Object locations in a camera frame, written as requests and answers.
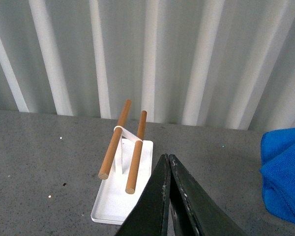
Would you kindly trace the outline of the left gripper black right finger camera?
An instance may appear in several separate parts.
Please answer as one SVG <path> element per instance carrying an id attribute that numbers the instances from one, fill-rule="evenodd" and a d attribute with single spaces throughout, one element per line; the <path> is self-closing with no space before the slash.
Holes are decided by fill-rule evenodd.
<path id="1" fill-rule="evenodd" d="M 176 236 L 245 236 L 206 193 L 179 159 L 169 156 L 170 207 Z"/>

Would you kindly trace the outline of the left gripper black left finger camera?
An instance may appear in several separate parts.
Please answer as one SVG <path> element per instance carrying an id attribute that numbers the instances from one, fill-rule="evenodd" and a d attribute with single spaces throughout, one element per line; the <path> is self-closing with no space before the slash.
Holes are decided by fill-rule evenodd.
<path id="1" fill-rule="evenodd" d="M 137 204 L 117 231 L 117 236 L 166 236 L 170 204 L 169 156 L 161 155 Z"/>

